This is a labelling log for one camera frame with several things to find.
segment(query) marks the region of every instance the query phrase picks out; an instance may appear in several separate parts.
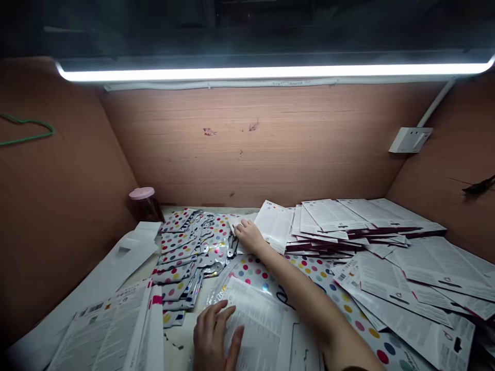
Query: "hand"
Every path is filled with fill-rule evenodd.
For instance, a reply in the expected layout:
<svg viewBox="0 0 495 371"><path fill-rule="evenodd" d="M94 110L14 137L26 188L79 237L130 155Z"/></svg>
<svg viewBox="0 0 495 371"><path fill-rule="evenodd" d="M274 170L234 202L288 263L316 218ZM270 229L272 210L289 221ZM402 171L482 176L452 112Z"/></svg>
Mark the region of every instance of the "hand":
<svg viewBox="0 0 495 371"><path fill-rule="evenodd" d="M228 307L227 300L207 307L197 318L194 327L194 367L193 371L235 371L237 357L241 349L244 326L234 332L228 357L225 359L224 338L225 325L228 318L236 311L236 307Z"/></svg>
<svg viewBox="0 0 495 371"><path fill-rule="evenodd" d="M268 244L252 221L241 220L241 224L236 227L235 232L242 246L253 254Z"/></svg>

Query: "person's left hand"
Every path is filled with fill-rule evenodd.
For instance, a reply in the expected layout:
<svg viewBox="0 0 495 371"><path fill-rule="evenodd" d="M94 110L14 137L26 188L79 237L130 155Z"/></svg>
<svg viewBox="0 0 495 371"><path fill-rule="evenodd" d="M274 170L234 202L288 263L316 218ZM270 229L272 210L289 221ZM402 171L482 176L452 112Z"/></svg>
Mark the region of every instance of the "person's left hand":
<svg viewBox="0 0 495 371"><path fill-rule="evenodd" d="M237 357L241 349L244 326L234 332L228 357L224 355L225 325L236 307L228 307L227 300L207 307L197 318L194 327L194 367L193 371L235 371Z"/></svg>

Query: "barcode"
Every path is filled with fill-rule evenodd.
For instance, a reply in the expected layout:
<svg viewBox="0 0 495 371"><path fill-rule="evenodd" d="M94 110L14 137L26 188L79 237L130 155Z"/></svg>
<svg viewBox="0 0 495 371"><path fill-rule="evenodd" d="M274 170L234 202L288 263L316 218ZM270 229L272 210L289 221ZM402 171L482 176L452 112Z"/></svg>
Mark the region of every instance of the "barcode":
<svg viewBox="0 0 495 371"><path fill-rule="evenodd" d="M103 303L100 303L100 304L98 304L98 305L96 305L96 306L94 306L94 307L91 307L91 308L89 309L88 313L94 312L95 310L100 309L102 306L103 306Z"/></svg>

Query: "wooden wall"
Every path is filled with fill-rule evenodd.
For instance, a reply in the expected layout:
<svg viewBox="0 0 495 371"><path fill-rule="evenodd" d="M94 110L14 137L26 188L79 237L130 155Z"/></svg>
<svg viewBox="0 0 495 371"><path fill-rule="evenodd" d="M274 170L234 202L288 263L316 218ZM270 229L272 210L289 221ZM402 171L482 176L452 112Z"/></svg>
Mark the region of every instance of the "wooden wall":
<svg viewBox="0 0 495 371"><path fill-rule="evenodd" d="M138 90L102 102L138 183L160 202L293 206L383 197L405 160L390 144L442 85Z"/></svg>
<svg viewBox="0 0 495 371"><path fill-rule="evenodd" d="M0 81L1 112L57 130L0 147L0 318L7 345L135 227L124 201L136 181L92 89L10 64L0 64ZM0 119L0 142L43 132Z"/></svg>
<svg viewBox="0 0 495 371"><path fill-rule="evenodd" d="M448 239L495 263L495 187L462 188L495 174L495 75L454 86L427 126L433 135L409 158L387 198L449 229Z"/></svg>

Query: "table surface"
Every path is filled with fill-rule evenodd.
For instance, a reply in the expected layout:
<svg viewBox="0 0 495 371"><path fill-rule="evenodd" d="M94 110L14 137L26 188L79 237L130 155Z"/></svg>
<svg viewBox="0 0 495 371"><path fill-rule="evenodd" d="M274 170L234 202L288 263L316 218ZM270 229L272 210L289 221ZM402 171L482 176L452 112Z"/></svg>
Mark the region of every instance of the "table surface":
<svg viewBox="0 0 495 371"><path fill-rule="evenodd" d="M194 206L184 206L192 209L203 209L205 211L224 214L251 214L259 211L259 208L204 208ZM164 214L176 210L182 210L182 207L164 207ZM160 247L160 237L157 237L155 243ZM143 279L149 278L155 268L158 258L160 257L159 249L155 254L150 256L122 285L129 286ZM193 311L186 312L182 326L175 326L165 330L163 339L164 359L167 371L186 371L189 367L189 359L193 351L193 331L196 325L197 316L203 311L206 299L214 287L218 278L207 278L203 280L200 292L198 294L196 305Z"/></svg>

